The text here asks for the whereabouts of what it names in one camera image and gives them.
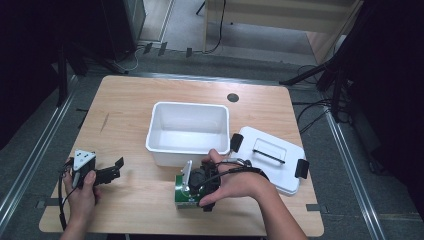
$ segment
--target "wooden desk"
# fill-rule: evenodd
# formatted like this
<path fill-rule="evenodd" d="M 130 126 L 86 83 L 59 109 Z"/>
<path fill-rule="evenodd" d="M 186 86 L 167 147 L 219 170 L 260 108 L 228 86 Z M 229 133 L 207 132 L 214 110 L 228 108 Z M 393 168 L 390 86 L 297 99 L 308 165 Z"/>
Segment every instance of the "wooden desk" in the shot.
<path fill-rule="evenodd" d="M 238 94 L 240 100 L 229 102 L 229 93 Z M 145 148 L 153 105 L 158 101 L 223 104 L 229 109 L 231 132 L 251 126 L 302 146 L 289 92 L 284 87 L 105 77 L 71 155 L 76 148 L 95 151 L 97 169 L 112 166 L 121 156 L 125 165 L 120 178 L 100 186 L 104 195 L 89 231 L 264 236 L 260 210 L 250 198 L 224 199 L 210 213 L 176 209 L 174 178 L 181 168 L 157 166 Z M 52 197 L 57 197 L 57 188 Z M 281 197 L 308 236 L 323 234 L 320 212 L 306 210 L 306 204 L 317 203 L 310 176 L 301 181 L 295 196 Z M 40 229 L 60 232 L 58 216 L 58 207 L 47 207 Z"/>
<path fill-rule="evenodd" d="M 208 22 L 220 23 L 224 1 L 205 3 L 204 51 Z M 307 31 L 321 63 L 340 36 L 349 32 L 361 6 L 362 0 L 227 0 L 224 21 Z"/>

